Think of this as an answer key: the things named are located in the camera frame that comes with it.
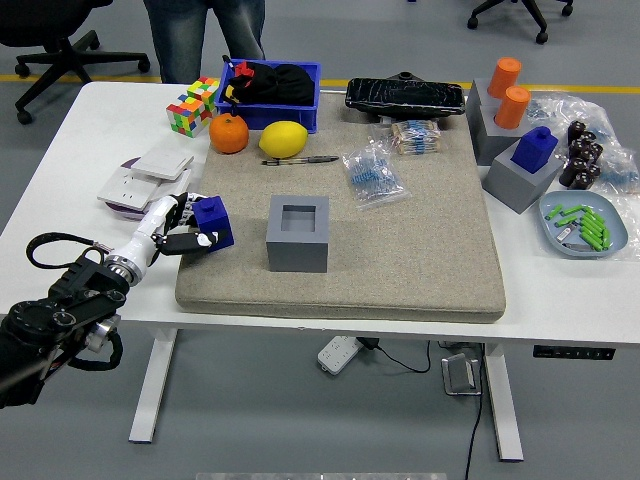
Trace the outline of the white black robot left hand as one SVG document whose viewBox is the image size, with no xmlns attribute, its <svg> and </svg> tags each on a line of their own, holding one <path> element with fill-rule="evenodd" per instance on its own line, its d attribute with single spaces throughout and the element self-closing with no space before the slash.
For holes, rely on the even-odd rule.
<svg viewBox="0 0 640 480">
<path fill-rule="evenodd" d="M 198 227 L 194 208 L 204 200 L 209 200 L 209 197 L 189 192 L 162 197 L 151 205 L 130 241 L 112 254 L 118 254 L 137 266 L 150 266 L 159 254 L 194 254 L 221 246 L 231 238 L 229 228 L 211 232 L 196 229 L 170 234 L 171 230 L 179 226 Z"/>
</svg>

